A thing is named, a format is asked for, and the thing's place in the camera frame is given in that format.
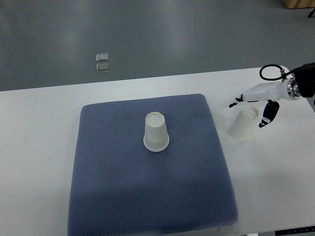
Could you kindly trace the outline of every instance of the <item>plastic cup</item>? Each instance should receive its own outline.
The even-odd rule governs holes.
[[[165,118],[160,112],[147,114],[144,129],[144,146],[150,151],[163,151],[169,144]]]
[[[259,112],[256,107],[242,107],[228,128],[230,135],[237,140],[246,141],[252,137]]]

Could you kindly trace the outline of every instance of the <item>white table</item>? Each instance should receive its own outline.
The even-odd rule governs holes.
[[[0,92],[0,235],[65,236],[81,108],[202,93],[211,109],[239,211],[232,226],[182,235],[241,235],[315,225],[315,114],[280,101],[276,119],[237,141],[234,97],[263,83],[259,68]],[[271,72],[277,77],[278,72]],[[251,103],[260,111],[265,102]]]

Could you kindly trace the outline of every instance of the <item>blue mat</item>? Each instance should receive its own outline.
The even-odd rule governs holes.
[[[169,146],[143,145],[145,117],[165,116]],[[230,176],[202,94],[83,107],[68,235],[166,234],[237,222]]]

